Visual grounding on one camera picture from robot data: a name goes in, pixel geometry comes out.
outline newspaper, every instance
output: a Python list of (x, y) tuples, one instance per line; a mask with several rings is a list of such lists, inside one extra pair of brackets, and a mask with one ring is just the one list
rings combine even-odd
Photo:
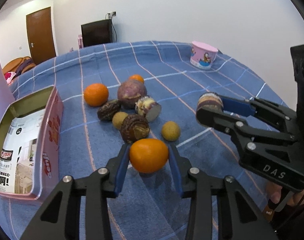
[(31, 192), (36, 143), (44, 112), (45, 109), (12, 120), (0, 156), (0, 191)]

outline pink cup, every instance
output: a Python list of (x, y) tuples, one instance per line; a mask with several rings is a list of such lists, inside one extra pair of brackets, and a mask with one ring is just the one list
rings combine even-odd
[(217, 52), (218, 49), (209, 44), (193, 41), (191, 64), (200, 69), (210, 69), (216, 58)]

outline orange fruit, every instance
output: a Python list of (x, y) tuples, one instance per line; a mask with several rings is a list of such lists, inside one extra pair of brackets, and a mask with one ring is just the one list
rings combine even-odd
[(139, 74), (135, 74), (133, 76), (130, 76), (129, 79), (136, 79), (144, 84), (144, 78), (142, 78)]
[(83, 91), (84, 100), (87, 102), (89, 106), (102, 106), (105, 104), (109, 98), (109, 90), (108, 88), (99, 83), (95, 83), (89, 85)]
[(136, 141), (130, 148), (130, 161), (139, 172), (152, 173), (167, 162), (168, 148), (158, 139), (147, 138)]

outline black television screen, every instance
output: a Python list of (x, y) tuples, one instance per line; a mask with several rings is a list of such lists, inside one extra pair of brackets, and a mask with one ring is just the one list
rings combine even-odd
[(112, 20), (102, 20), (81, 25), (83, 46), (113, 42)]

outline blue tablecloth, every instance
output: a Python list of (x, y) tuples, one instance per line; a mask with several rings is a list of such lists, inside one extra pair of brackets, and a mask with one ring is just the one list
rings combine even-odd
[[(194, 111), (198, 98), (206, 91), (239, 99), (259, 96), (279, 104), (283, 101), (248, 67), (221, 52), (208, 71), (192, 66), (190, 56), (190, 44), (168, 41), (93, 46), (38, 65), (17, 78), (11, 90), (18, 99), (56, 85), (65, 107), (60, 133), (60, 179), (67, 174), (80, 178), (105, 166), (123, 144), (119, 131), (111, 123), (100, 122), (97, 109), (84, 102), (83, 89), (92, 83), (103, 83), (113, 99), (120, 83), (140, 74), (148, 94), (162, 105), (161, 115), (150, 123), (150, 137), (162, 139), (162, 125), (170, 120), (177, 122), (182, 130), (176, 142), (180, 154), (211, 176), (233, 175), (263, 209), (267, 203), (265, 180), (241, 168), (230, 137), (200, 126)], [(253, 117), (247, 121), (269, 129)], [(83, 199), (81, 240), (85, 239), (84, 203)], [(129, 166), (123, 191), (108, 204), (114, 239), (184, 239), (190, 200), (179, 198), (168, 164), (149, 178), (142, 178)], [(12, 240), (17, 240), (37, 209), (0, 199), (0, 225)], [(217, 239), (216, 212), (213, 198), (213, 239)]]

